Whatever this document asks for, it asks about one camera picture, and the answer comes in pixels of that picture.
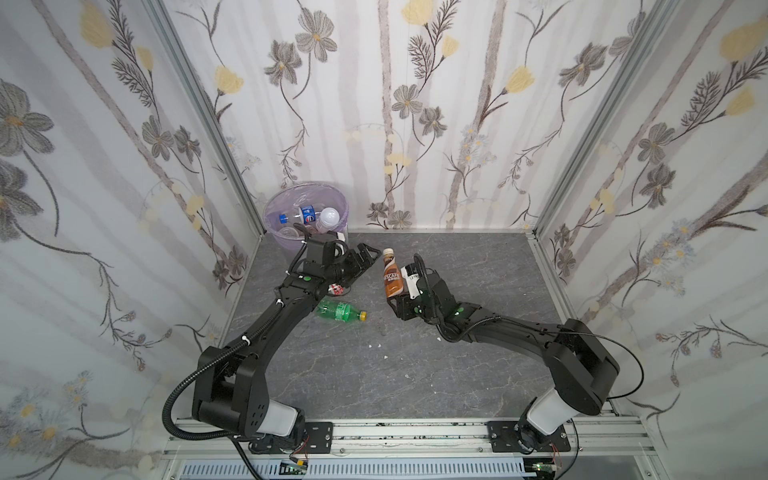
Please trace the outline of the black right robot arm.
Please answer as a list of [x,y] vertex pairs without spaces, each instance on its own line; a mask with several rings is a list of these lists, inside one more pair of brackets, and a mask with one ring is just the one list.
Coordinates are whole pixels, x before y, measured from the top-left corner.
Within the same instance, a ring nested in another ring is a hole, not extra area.
[[[399,319],[419,318],[448,343],[490,344],[541,359],[553,386],[527,405],[513,427],[512,442],[524,454],[550,445],[573,417],[596,416],[605,402],[628,397],[643,386],[645,370],[637,355],[620,342],[592,332],[580,320],[525,321],[458,301],[418,254],[400,268],[394,251],[387,248],[383,262],[387,304]],[[639,369],[637,385],[622,395],[611,393],[620,365],[604,346],[606,342],[624,350]]]

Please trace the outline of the green soda bottle yellow cap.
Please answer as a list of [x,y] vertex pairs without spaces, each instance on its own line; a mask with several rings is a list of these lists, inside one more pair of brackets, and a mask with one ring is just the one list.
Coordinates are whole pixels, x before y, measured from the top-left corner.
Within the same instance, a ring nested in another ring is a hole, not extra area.
[[315,314],[324,319],[336,320],[341,322],[365,322],[367,313],[359,310],[353,305],[341,302],[323,299],[315,308]]

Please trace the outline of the brown Nescafe bottle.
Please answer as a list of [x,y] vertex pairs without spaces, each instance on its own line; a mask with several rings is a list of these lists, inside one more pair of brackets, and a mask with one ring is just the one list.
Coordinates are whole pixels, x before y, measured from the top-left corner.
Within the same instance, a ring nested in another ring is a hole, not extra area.
[[392,248],[385,248],[382,253],[384,261],[384,285],[386,298],[394,298],[401,295],[405,290],[401,270],[396,263],[396,257]]

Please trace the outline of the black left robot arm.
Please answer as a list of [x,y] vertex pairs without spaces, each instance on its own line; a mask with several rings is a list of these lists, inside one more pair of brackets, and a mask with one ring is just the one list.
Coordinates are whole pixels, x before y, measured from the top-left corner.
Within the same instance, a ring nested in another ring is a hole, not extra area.
[[273,436],[302,443],[304,414],[271,399],[266,370],[331,285],[352,286],[382,255],[365,243],[351,247],[337,233],[306,232],[269,307],[240,338],[204,350],[196,370],[171,391],[161,412],[166,431],[186,441]]

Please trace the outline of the white bottle red cap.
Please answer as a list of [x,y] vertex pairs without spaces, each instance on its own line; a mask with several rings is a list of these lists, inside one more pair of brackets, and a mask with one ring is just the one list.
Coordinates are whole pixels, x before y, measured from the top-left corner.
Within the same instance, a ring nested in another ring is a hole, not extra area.
[[318,214],[316,228],[320,233],[327,233],[337,228],[340,221],[339,211],[333,207],[326,207]]

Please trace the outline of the blue cap water bottle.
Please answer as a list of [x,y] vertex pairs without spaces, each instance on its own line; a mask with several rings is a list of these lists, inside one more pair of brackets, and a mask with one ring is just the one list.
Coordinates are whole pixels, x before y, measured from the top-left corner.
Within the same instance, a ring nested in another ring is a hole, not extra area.
[[317,213],[312,205],[300,205],[281,213],[278,220],[281,225],[300,223],[304,226],[310,226],[316,223]]

